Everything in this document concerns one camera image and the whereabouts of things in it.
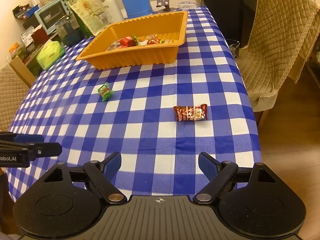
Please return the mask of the blue white checkered tablecloth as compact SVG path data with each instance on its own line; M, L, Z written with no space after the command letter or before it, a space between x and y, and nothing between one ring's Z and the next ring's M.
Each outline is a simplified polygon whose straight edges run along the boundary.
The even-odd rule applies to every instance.
M198 156L207 152L241 167L261 161L258 130L245 85L217 23L206 7L190 10L185 43L171 64L98 70L76 61L88 40L34 82L10 130L58 142L57 158L7 171L19 198L55 163L81 166L120 152L114 185L133 194L188 194L207 183ZM114 94L102 101L108 82ZM177 121L174 106L207 104L207 120Z

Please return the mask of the dark red chocolate bar packet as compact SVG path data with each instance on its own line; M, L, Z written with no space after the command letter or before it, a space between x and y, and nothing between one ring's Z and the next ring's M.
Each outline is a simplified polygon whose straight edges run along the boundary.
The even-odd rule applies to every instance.
M207 104L199 106L174 106L177 121L207 120Z

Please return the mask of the black cabinet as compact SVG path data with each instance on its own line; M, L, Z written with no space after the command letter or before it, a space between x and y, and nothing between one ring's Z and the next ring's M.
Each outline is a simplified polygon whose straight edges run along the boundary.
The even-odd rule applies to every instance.
M244 0L203 0L226 39L241 41Z

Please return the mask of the orange plastic tray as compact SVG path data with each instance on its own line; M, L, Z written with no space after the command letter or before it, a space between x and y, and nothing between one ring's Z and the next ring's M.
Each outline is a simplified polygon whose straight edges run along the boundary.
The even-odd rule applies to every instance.
M99 70L173 63L185 42L187 11L153 14L106 27L77 56Z

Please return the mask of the clear grey snack packet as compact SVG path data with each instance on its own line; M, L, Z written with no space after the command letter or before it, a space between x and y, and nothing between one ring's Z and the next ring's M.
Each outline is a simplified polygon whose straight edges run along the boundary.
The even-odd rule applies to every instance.
M106 51L112 51L116 49L123 48L123 45L119 41L114 41L107 49Z

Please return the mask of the green sunflower seed bag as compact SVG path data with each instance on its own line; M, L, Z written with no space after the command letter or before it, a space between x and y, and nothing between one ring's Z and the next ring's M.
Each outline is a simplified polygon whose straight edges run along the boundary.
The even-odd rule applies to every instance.
M95 0L67 0L67 4L87 37L97 36L109 24L103 8Z

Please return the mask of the grey phone stand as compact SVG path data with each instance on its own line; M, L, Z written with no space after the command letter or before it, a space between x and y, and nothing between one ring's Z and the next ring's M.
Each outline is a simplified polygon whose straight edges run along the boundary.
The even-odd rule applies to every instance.
M158 12L171 12L175 11L176 8L170 6L170 0L156 0L156 7L161 8Z

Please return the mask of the green white snack pouch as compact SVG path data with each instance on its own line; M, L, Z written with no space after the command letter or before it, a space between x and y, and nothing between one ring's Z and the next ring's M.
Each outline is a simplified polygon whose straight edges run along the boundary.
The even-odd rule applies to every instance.
M135 41L136 46L146 46L147 41L146 38L139 38L136 35L132 35L133 40Z

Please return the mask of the small green candy packet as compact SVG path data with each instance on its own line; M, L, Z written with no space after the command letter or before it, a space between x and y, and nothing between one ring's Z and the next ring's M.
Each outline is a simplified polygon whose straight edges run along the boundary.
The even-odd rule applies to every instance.
M160 44L161 40L156 35L150 35L146 38L147 44Z

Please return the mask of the large red snack packet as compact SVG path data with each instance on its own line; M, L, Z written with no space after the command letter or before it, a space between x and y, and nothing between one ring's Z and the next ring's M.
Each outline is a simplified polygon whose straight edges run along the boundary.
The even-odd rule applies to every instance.
M118 42L120 43L120 45L122 47L134 47L136 46L136 42L135 42L135 39L132 38L131 36L127 36L127 37L124 37L124 38L121 38L118 40Z

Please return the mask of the yellow green candy packet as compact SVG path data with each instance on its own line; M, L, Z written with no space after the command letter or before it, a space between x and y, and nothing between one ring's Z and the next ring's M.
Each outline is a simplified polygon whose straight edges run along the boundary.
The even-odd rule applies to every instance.
M173 43L175 42L176 40L173 40L173 39L161 39L160 40L160 44L165 44L165 43Z

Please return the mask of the green tissue pack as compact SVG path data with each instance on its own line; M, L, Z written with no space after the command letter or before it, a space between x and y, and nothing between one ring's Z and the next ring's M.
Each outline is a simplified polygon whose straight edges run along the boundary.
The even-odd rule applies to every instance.
M48 70L65 54L59 41L48 40L36 56L36 61L43 70Z

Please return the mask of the dark red box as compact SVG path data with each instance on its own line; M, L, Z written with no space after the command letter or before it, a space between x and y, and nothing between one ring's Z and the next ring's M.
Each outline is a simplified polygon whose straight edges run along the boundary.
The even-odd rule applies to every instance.
M35 46L41 46L49 40L49 36L42 25L38 25L31 35Z

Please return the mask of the beige quilted chair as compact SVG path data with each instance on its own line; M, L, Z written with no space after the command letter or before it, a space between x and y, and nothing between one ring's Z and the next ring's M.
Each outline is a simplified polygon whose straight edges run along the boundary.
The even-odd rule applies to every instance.
M236 64L260 126L287 77L297 82L319 36L315 0L258 0L247 46Z
M11 65L1 68L1 132L6 132L25 98L29 86L22 75Z

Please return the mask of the green brown candy packet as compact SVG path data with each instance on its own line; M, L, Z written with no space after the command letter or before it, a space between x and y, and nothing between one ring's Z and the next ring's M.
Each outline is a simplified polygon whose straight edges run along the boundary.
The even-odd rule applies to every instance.
M106 82L98 88L98 94L101 96L102 101L107 101L114 94L114 91L110 89L109 83Z

